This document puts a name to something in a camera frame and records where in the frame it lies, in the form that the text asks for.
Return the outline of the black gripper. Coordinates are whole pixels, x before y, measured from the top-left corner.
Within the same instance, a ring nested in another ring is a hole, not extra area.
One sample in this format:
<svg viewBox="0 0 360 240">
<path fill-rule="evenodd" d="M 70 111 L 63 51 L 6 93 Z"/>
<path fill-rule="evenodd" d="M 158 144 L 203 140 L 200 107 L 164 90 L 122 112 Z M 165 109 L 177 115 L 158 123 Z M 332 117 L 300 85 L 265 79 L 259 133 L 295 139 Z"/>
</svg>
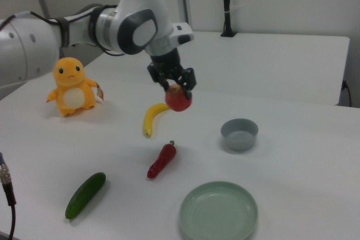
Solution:
<svg viewBox="0 0 360 240">
<path fill-rule="evenodd" d="M 169 80 L 174 80 L 181 86 L 186 98 L 192 98 L 191 91 L 196 85 L 196 78 L 193 68 L 184 69 L 181 66 L 178 50 L 175 48 L 170 52 L 159 55 L 150 56 L 151 63 L 147 70 L 154 83 L 161 85 L 166 92 L 169 88 Z"/>
</svg>

